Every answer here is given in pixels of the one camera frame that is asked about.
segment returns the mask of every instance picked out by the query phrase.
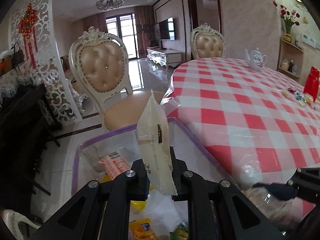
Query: tv stand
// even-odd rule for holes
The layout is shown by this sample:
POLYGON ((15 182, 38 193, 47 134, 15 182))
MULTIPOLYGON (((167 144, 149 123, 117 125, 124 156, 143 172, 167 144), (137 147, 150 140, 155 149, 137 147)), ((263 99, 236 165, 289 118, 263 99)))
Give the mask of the tv stand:
POLYGON ((168 68, 168 66, 176 67, 182 60, 182 52, 172 49, 147 49, 147 53, 148 59, 166 68, 168 68))

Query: ornate dining chair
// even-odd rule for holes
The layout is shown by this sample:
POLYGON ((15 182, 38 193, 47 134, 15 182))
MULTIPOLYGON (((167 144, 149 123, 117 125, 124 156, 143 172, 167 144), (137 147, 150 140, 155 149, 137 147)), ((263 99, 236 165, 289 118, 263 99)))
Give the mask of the ornate dining chair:
MULTIPOLYGON (((110 130, 138 122, 150 91, 132 91, 129 58, 123 41, 110 33, 90 27, 69 50, 73 76, 92 99, 110 130), (125 89, 127 95, 107 109, 105 102, 125 89)), ((160 103, 163 93, 154 92, 160 103)))
POLYGON ((207 23, 191 32, 191 52, 195 59, 205 57, 225 57, 226 46, 222 34, 207 23))

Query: plastic table cover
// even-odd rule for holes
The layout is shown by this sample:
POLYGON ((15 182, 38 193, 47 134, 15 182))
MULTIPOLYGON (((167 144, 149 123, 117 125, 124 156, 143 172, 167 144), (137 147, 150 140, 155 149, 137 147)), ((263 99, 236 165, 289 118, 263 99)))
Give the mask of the plastic table cover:
MULTIPOLYGON (((267 67, 255 72, 243 60, 202 58, 174 71, 161 104, 244 189, 286 183, 297 168, 319 166, 320 112, 285 98, 279 90, 288 87, 303 91, 267 67)), ((312 208, 295 199, 291 213, 301 219, 312 208)))

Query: chinese knot decoration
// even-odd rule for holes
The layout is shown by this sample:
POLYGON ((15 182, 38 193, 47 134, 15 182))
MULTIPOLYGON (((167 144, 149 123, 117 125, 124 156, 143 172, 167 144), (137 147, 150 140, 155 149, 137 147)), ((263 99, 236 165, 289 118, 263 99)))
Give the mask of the chinese knot decoration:
POLYGON ((33 10, 31 3, 28 3, 28 8, 24 17, 19 22, 19 33, 23 35, 24 48, 26 51, 27 60, 29 60, 29 56, 31 59, 31 65, 33 68, 36 68, 35 58, 33 56, 32 45, 31 45, 31 33, 33 34, 33 41, 36 52, 38 52, 38 47, 36 43, 36 34, 35 34, 35 23, 39 19, 36 15, 37 10, 33 10))

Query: door frame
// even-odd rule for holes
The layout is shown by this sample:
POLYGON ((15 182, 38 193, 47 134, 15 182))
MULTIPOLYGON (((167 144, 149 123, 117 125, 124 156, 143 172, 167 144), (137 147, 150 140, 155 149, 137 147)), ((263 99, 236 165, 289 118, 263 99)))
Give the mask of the door frame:
MULTIPOLYGON (((191 29, 198 27, 198 13, 197 13, 197 5, 196 0, 189 0, 189 11, 190 11, 190 19, 191 19, 191 29)), ((220 0, 218 0, 218 12, 219 12, 219 32, 222 33, 222 20, 221 20, 221 8, 220 8, 220 0)))
POLYGON ((106 17, 106 20, 112 19, 112 18, 116 18, 118 37, 122 40, 122 31, 121 31, 120 17, 121 17, 121 16, 131 15, 132 31, 133 31, 133 40, 134 40, 134 47, 135 47, 136 57, 129 58, 129 61, 130 61, 130 60, 137 60, 137 59, 138 59, 138 53, 137 53, 137 46, 138 46, 137 42, 138 42, 138 41, 136 42, 136 39, 135 39, 135 35, 136 35, 136 34, 134 34, 134 26, 133 26, 133 17, 132 17, 132 14, 134 14, 134 12, 132 12, 132 13, 124 13, 124 14, 118 14, 118 15, 113 15, 113 16, 106 17))

